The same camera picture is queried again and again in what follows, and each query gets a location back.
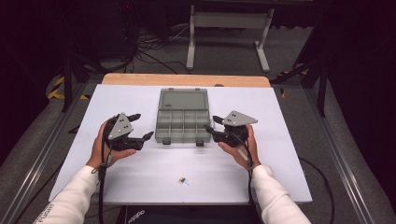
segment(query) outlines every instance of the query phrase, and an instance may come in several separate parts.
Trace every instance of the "clear plastic organizer box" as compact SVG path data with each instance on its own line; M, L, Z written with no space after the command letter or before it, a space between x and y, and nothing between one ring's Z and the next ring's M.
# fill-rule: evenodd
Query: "clear plastic organizer box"
M204 124L210 126L205 89L162 89L157 114L157 143L195 143L202 147L210 141Z

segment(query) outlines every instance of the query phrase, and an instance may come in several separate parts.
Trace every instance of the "black curtain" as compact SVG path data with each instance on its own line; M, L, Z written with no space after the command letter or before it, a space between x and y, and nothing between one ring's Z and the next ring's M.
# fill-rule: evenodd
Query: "black curtain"
M60 42L38 1L0 8L0 164L47 105L46 88L62 64Z
M347 15L353 25L332 56L329 80L362 156L396 211L396 17L376 1L357 1Z

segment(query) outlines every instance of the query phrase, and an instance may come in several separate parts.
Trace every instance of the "hand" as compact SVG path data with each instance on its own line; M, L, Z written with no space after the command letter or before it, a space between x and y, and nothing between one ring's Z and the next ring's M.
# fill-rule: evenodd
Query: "hand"
M248 139L246 145L248 146L251 159L253 160L253 168L255 168L256 166L261 165L262 163L259 160L259 155L257 153L257 143L256 143L256 139L254 138L253 127L250 124L247 125L247 133L248 133ZM246 156L248 156L248 152L244 146L230 147L228 144L223 142L219 142L218 146L221 147L228 154L232 155L233 159L239 165L244 167L246 170L248 169L248 162L245 161L245 159L238 152L238 148L239 148Z
M103 131L105 130L105 126L106 123L103 123L100 126L99 129L99 134L98 136L95 138L95 141L93 142L93 146L92 146L92 153L91 153L91 157L90 159L87 161L87 165L91 166L92 168L98 168L99 165L102 163L102 138L103 138ZM107 160L107 156L110 153L110 148L107 146L107 144L105 143L105 160ZM109 164L112 165L114 164L116 161L129 157L131 155L134 155L136 153L136 150L129 148L123 151L111 151L111 163Z

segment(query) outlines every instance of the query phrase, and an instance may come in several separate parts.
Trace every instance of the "wooden table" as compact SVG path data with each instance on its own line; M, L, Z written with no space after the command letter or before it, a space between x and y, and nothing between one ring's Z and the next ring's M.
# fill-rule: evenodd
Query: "wooden table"
M220 84L226 87L271 87L267 77L122 73L105 75L102 84L138 86L215 86Z

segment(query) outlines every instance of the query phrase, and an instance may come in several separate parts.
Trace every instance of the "white sleeve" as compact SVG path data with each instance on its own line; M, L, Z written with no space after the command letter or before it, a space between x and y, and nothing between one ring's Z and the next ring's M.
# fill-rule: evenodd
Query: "white sleeve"
M253 170L252 183L266 224L310 223L285 188L273 177L269 166L259 165Z
M99 181L91 166L82 167L34 223L83 223Z

